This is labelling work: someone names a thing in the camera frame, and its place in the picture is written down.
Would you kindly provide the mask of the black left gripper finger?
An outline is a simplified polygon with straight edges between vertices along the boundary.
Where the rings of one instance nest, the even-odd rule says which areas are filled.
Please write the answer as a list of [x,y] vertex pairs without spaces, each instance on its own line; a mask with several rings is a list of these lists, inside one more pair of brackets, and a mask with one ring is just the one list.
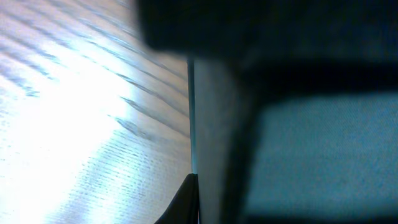
[[188,174],[171,203],[155,224],[198,224],[198,175]]

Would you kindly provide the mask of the dark green box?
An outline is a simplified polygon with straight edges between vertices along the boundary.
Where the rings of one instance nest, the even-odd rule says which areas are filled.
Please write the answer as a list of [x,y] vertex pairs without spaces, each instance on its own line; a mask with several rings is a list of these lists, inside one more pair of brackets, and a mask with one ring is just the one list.
[[397,222],[397,2],[136,1],[188,59],[201,223]]

